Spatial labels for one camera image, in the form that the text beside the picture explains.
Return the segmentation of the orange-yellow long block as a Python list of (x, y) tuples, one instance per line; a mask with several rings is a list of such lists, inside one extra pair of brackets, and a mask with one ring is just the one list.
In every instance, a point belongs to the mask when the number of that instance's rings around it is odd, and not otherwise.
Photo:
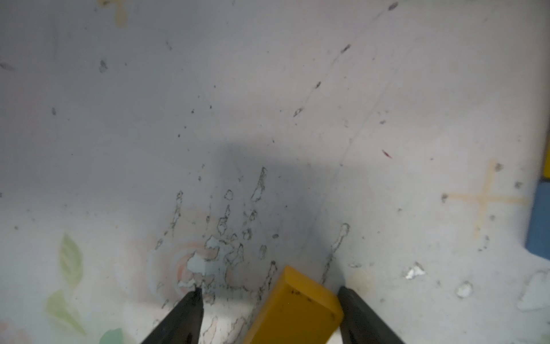
[(243, 342), (327, 343), (343, 318), (335, 293), (286, 266)]

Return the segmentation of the yellow long block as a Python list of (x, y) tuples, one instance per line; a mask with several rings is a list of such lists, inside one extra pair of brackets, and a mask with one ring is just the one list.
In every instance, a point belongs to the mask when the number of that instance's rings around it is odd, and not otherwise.
[(550, 180), (550, 142), (547, 142), (547, 147), (544, 152), (544, 160), (542, 164), (542, 177)]

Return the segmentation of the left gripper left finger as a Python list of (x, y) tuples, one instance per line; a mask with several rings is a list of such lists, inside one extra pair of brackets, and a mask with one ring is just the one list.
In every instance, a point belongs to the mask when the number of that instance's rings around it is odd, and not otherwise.
[(198, 344), (204, 306), (201, 288), (196, 288), (166, 315), (142, 344)]

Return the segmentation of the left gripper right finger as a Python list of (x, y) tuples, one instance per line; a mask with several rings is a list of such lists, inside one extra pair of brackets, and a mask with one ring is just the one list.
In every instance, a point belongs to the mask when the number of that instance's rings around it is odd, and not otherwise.
[(337, 297), (344, 313), (340, 324), (344, 344), (404, 344), (354, 290), (342, 286)]

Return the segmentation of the light blue short block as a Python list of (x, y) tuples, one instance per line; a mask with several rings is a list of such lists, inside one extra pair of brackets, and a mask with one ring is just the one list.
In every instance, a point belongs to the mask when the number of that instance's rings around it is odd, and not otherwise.
[(550, 258), (549, 180), (541, 180), (536, 189), (527, 232), (526, 249), (538, 257)]

